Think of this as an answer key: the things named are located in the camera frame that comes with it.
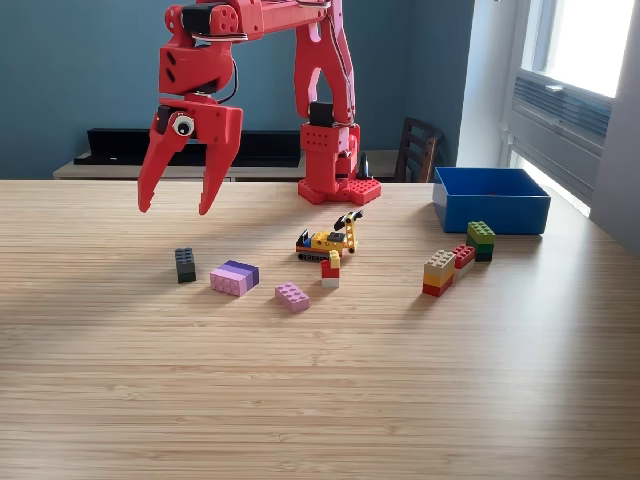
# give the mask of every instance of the red robot arm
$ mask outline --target red robot arm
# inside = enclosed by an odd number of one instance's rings
[[[209,211],[238,153],[242,133],[242,110],[210,96],[236,71],[231,46],[293,28],[296,104],[299,115],[309,119],[301,132],[307,178],[298,186],[300,195],[312,203],[360,205],[380,195],[380,184],[368,176],[366,159],[357,171],[360,127],[355,124],[353,65],[342,0],[198,0],[195,5],[169,7],[165,23],[173,38],[160,50],[160,92],[183,98],[160,99],[138,178],[141,211],[149,209],[165,168],[190,138],[207,146],[200,214]],[[208,45],[196,46],[196,40]],[[316,101],[321,71],[333,104]]]

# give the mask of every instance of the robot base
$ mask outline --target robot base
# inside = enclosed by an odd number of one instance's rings
[[[298,183],[298,195],[314,205],[321,205],[325,202],[351,202],[362,206],[378,198],[381,194],[382,184],[374,179],[343,180],[340,183],[340,189],[333,195],[312,190],[306,180],[301,180]]]

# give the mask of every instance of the blue box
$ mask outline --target blue box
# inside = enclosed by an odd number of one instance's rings
[[[520,169],[436,168],[433,203],[447,233],[482,221],[498,235],[540,235],[551,197]]]

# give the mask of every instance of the lego brick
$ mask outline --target lego brick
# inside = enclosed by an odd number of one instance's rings
[[[494,244],[496,234],[484,222],[470,222],[467,234],[475,240],[478,245]]]
[[[331,268],[340,269],[340,254],[336,250],[329,252],[329,261],[331,262]]]
[[[339,278],[323,278],[322,288],[340,288]]]
[[[427,273],[422,277],[422,283],[431,287],[440,288],[449,281],[451,275],[453,275],[453,272],[449,273],[449,275],[446,277],[436,277]]]
[[[320,262],[320,266],[322,267],[322,278],[340,278],[340,269],[331,268],[329,260],[323,260]]]
[[[456,256],[456,269],[460,269],[476,258],[476,249],[472,246],[460,245],[453,250]]]
[[[178,283],[190,283],[196,281],[196,264],[191,248],[178,248],[175,251],[176,273]]]
[[[439,250],[424,264],[424,274],[437,278],[449,278],[456,265],[453,252]]]
[[[464,267],[462,268],[456,268],[455,272],[453,273],[453,283],[454,285],[456,283],[458,283],[460,280],[462,280],[462,278],[469,273],[470,270],[473,269],[473,267],[476,266],[476,260],[475,258],[472,259],[469,263],[467,263]]]
[[[476,250],[476,256],[478,253],[493,253],[493,244],[479,244],[471,235],[467,235],[467,246],[473,247]]]
[[[432,287],[431,285],[422,285],[422,293],[431,295],[432,297],[440,297],[451,285],[453,285],[453,275],[451,275],[449,280],[440,288]]]
[[[247,291],[255,287],[255,285],[253,284],[253,275],[250,271],[244,270],[242,268],[232,267],[231,265],[227,265],[226,263],[224,265],[220,265],[218,268],[220,270],[226,270],[227,272],[235,273],[244,277],[247,282]]]
[[[493,253],[476,253],[476,263],[488,263],[493,260]]]
[[[306,178],[298,182],[298,195],[314,205],[321,205],[326,202],[328,198],[326,193],[312,189]]]
[[[249,265],[246,263],[235,262],[233,260],[229,260],[225,265],[229,265],[230,267],[241,268],[243,270],[249,270],[252,274],[252,283],[255,287],[260,283],[260,269],[258,267],[254,267],[253,265]]]
[[[285,283],[276,287],[278,302],[293,313],[299,313],[311,307],[311,299],[293,283]]]
[[[249,291],[247,277],[220,268],[211,272],[211,288],[217,292],[241,297]]]

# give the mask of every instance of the wooden chair back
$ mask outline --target wooden chair back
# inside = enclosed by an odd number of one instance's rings
[[[442,132],[428,123],[416,118],[405,118],[396,162],[395,182],[407,182],[409,167],[410,183],[432,183],[436,151],[443,138]],[[410,165],[410,161],[415,163],[415,166]]]

